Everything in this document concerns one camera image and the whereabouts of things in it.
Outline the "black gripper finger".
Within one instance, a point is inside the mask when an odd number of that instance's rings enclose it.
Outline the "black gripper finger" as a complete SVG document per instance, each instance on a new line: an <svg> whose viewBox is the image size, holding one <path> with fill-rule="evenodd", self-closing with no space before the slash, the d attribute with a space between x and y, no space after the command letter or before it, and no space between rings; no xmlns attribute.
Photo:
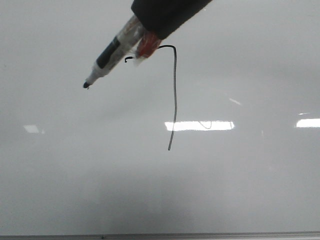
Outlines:
<svg viewBox="0 0 320 240"><path fill-rule="evenodd" d="M134 0L131 10L144 28L166 39L211 0Z"/></svg>

